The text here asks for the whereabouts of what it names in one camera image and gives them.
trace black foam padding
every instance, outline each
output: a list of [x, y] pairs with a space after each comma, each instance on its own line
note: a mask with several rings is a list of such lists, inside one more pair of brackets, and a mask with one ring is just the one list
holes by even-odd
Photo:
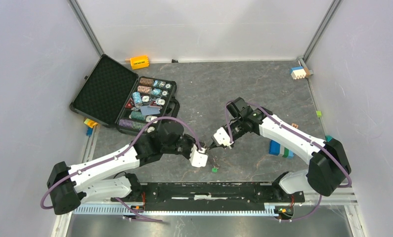
[[71, 107], [96, 122], [114, 125], [137, 78], [136, 73], [103, 55]]

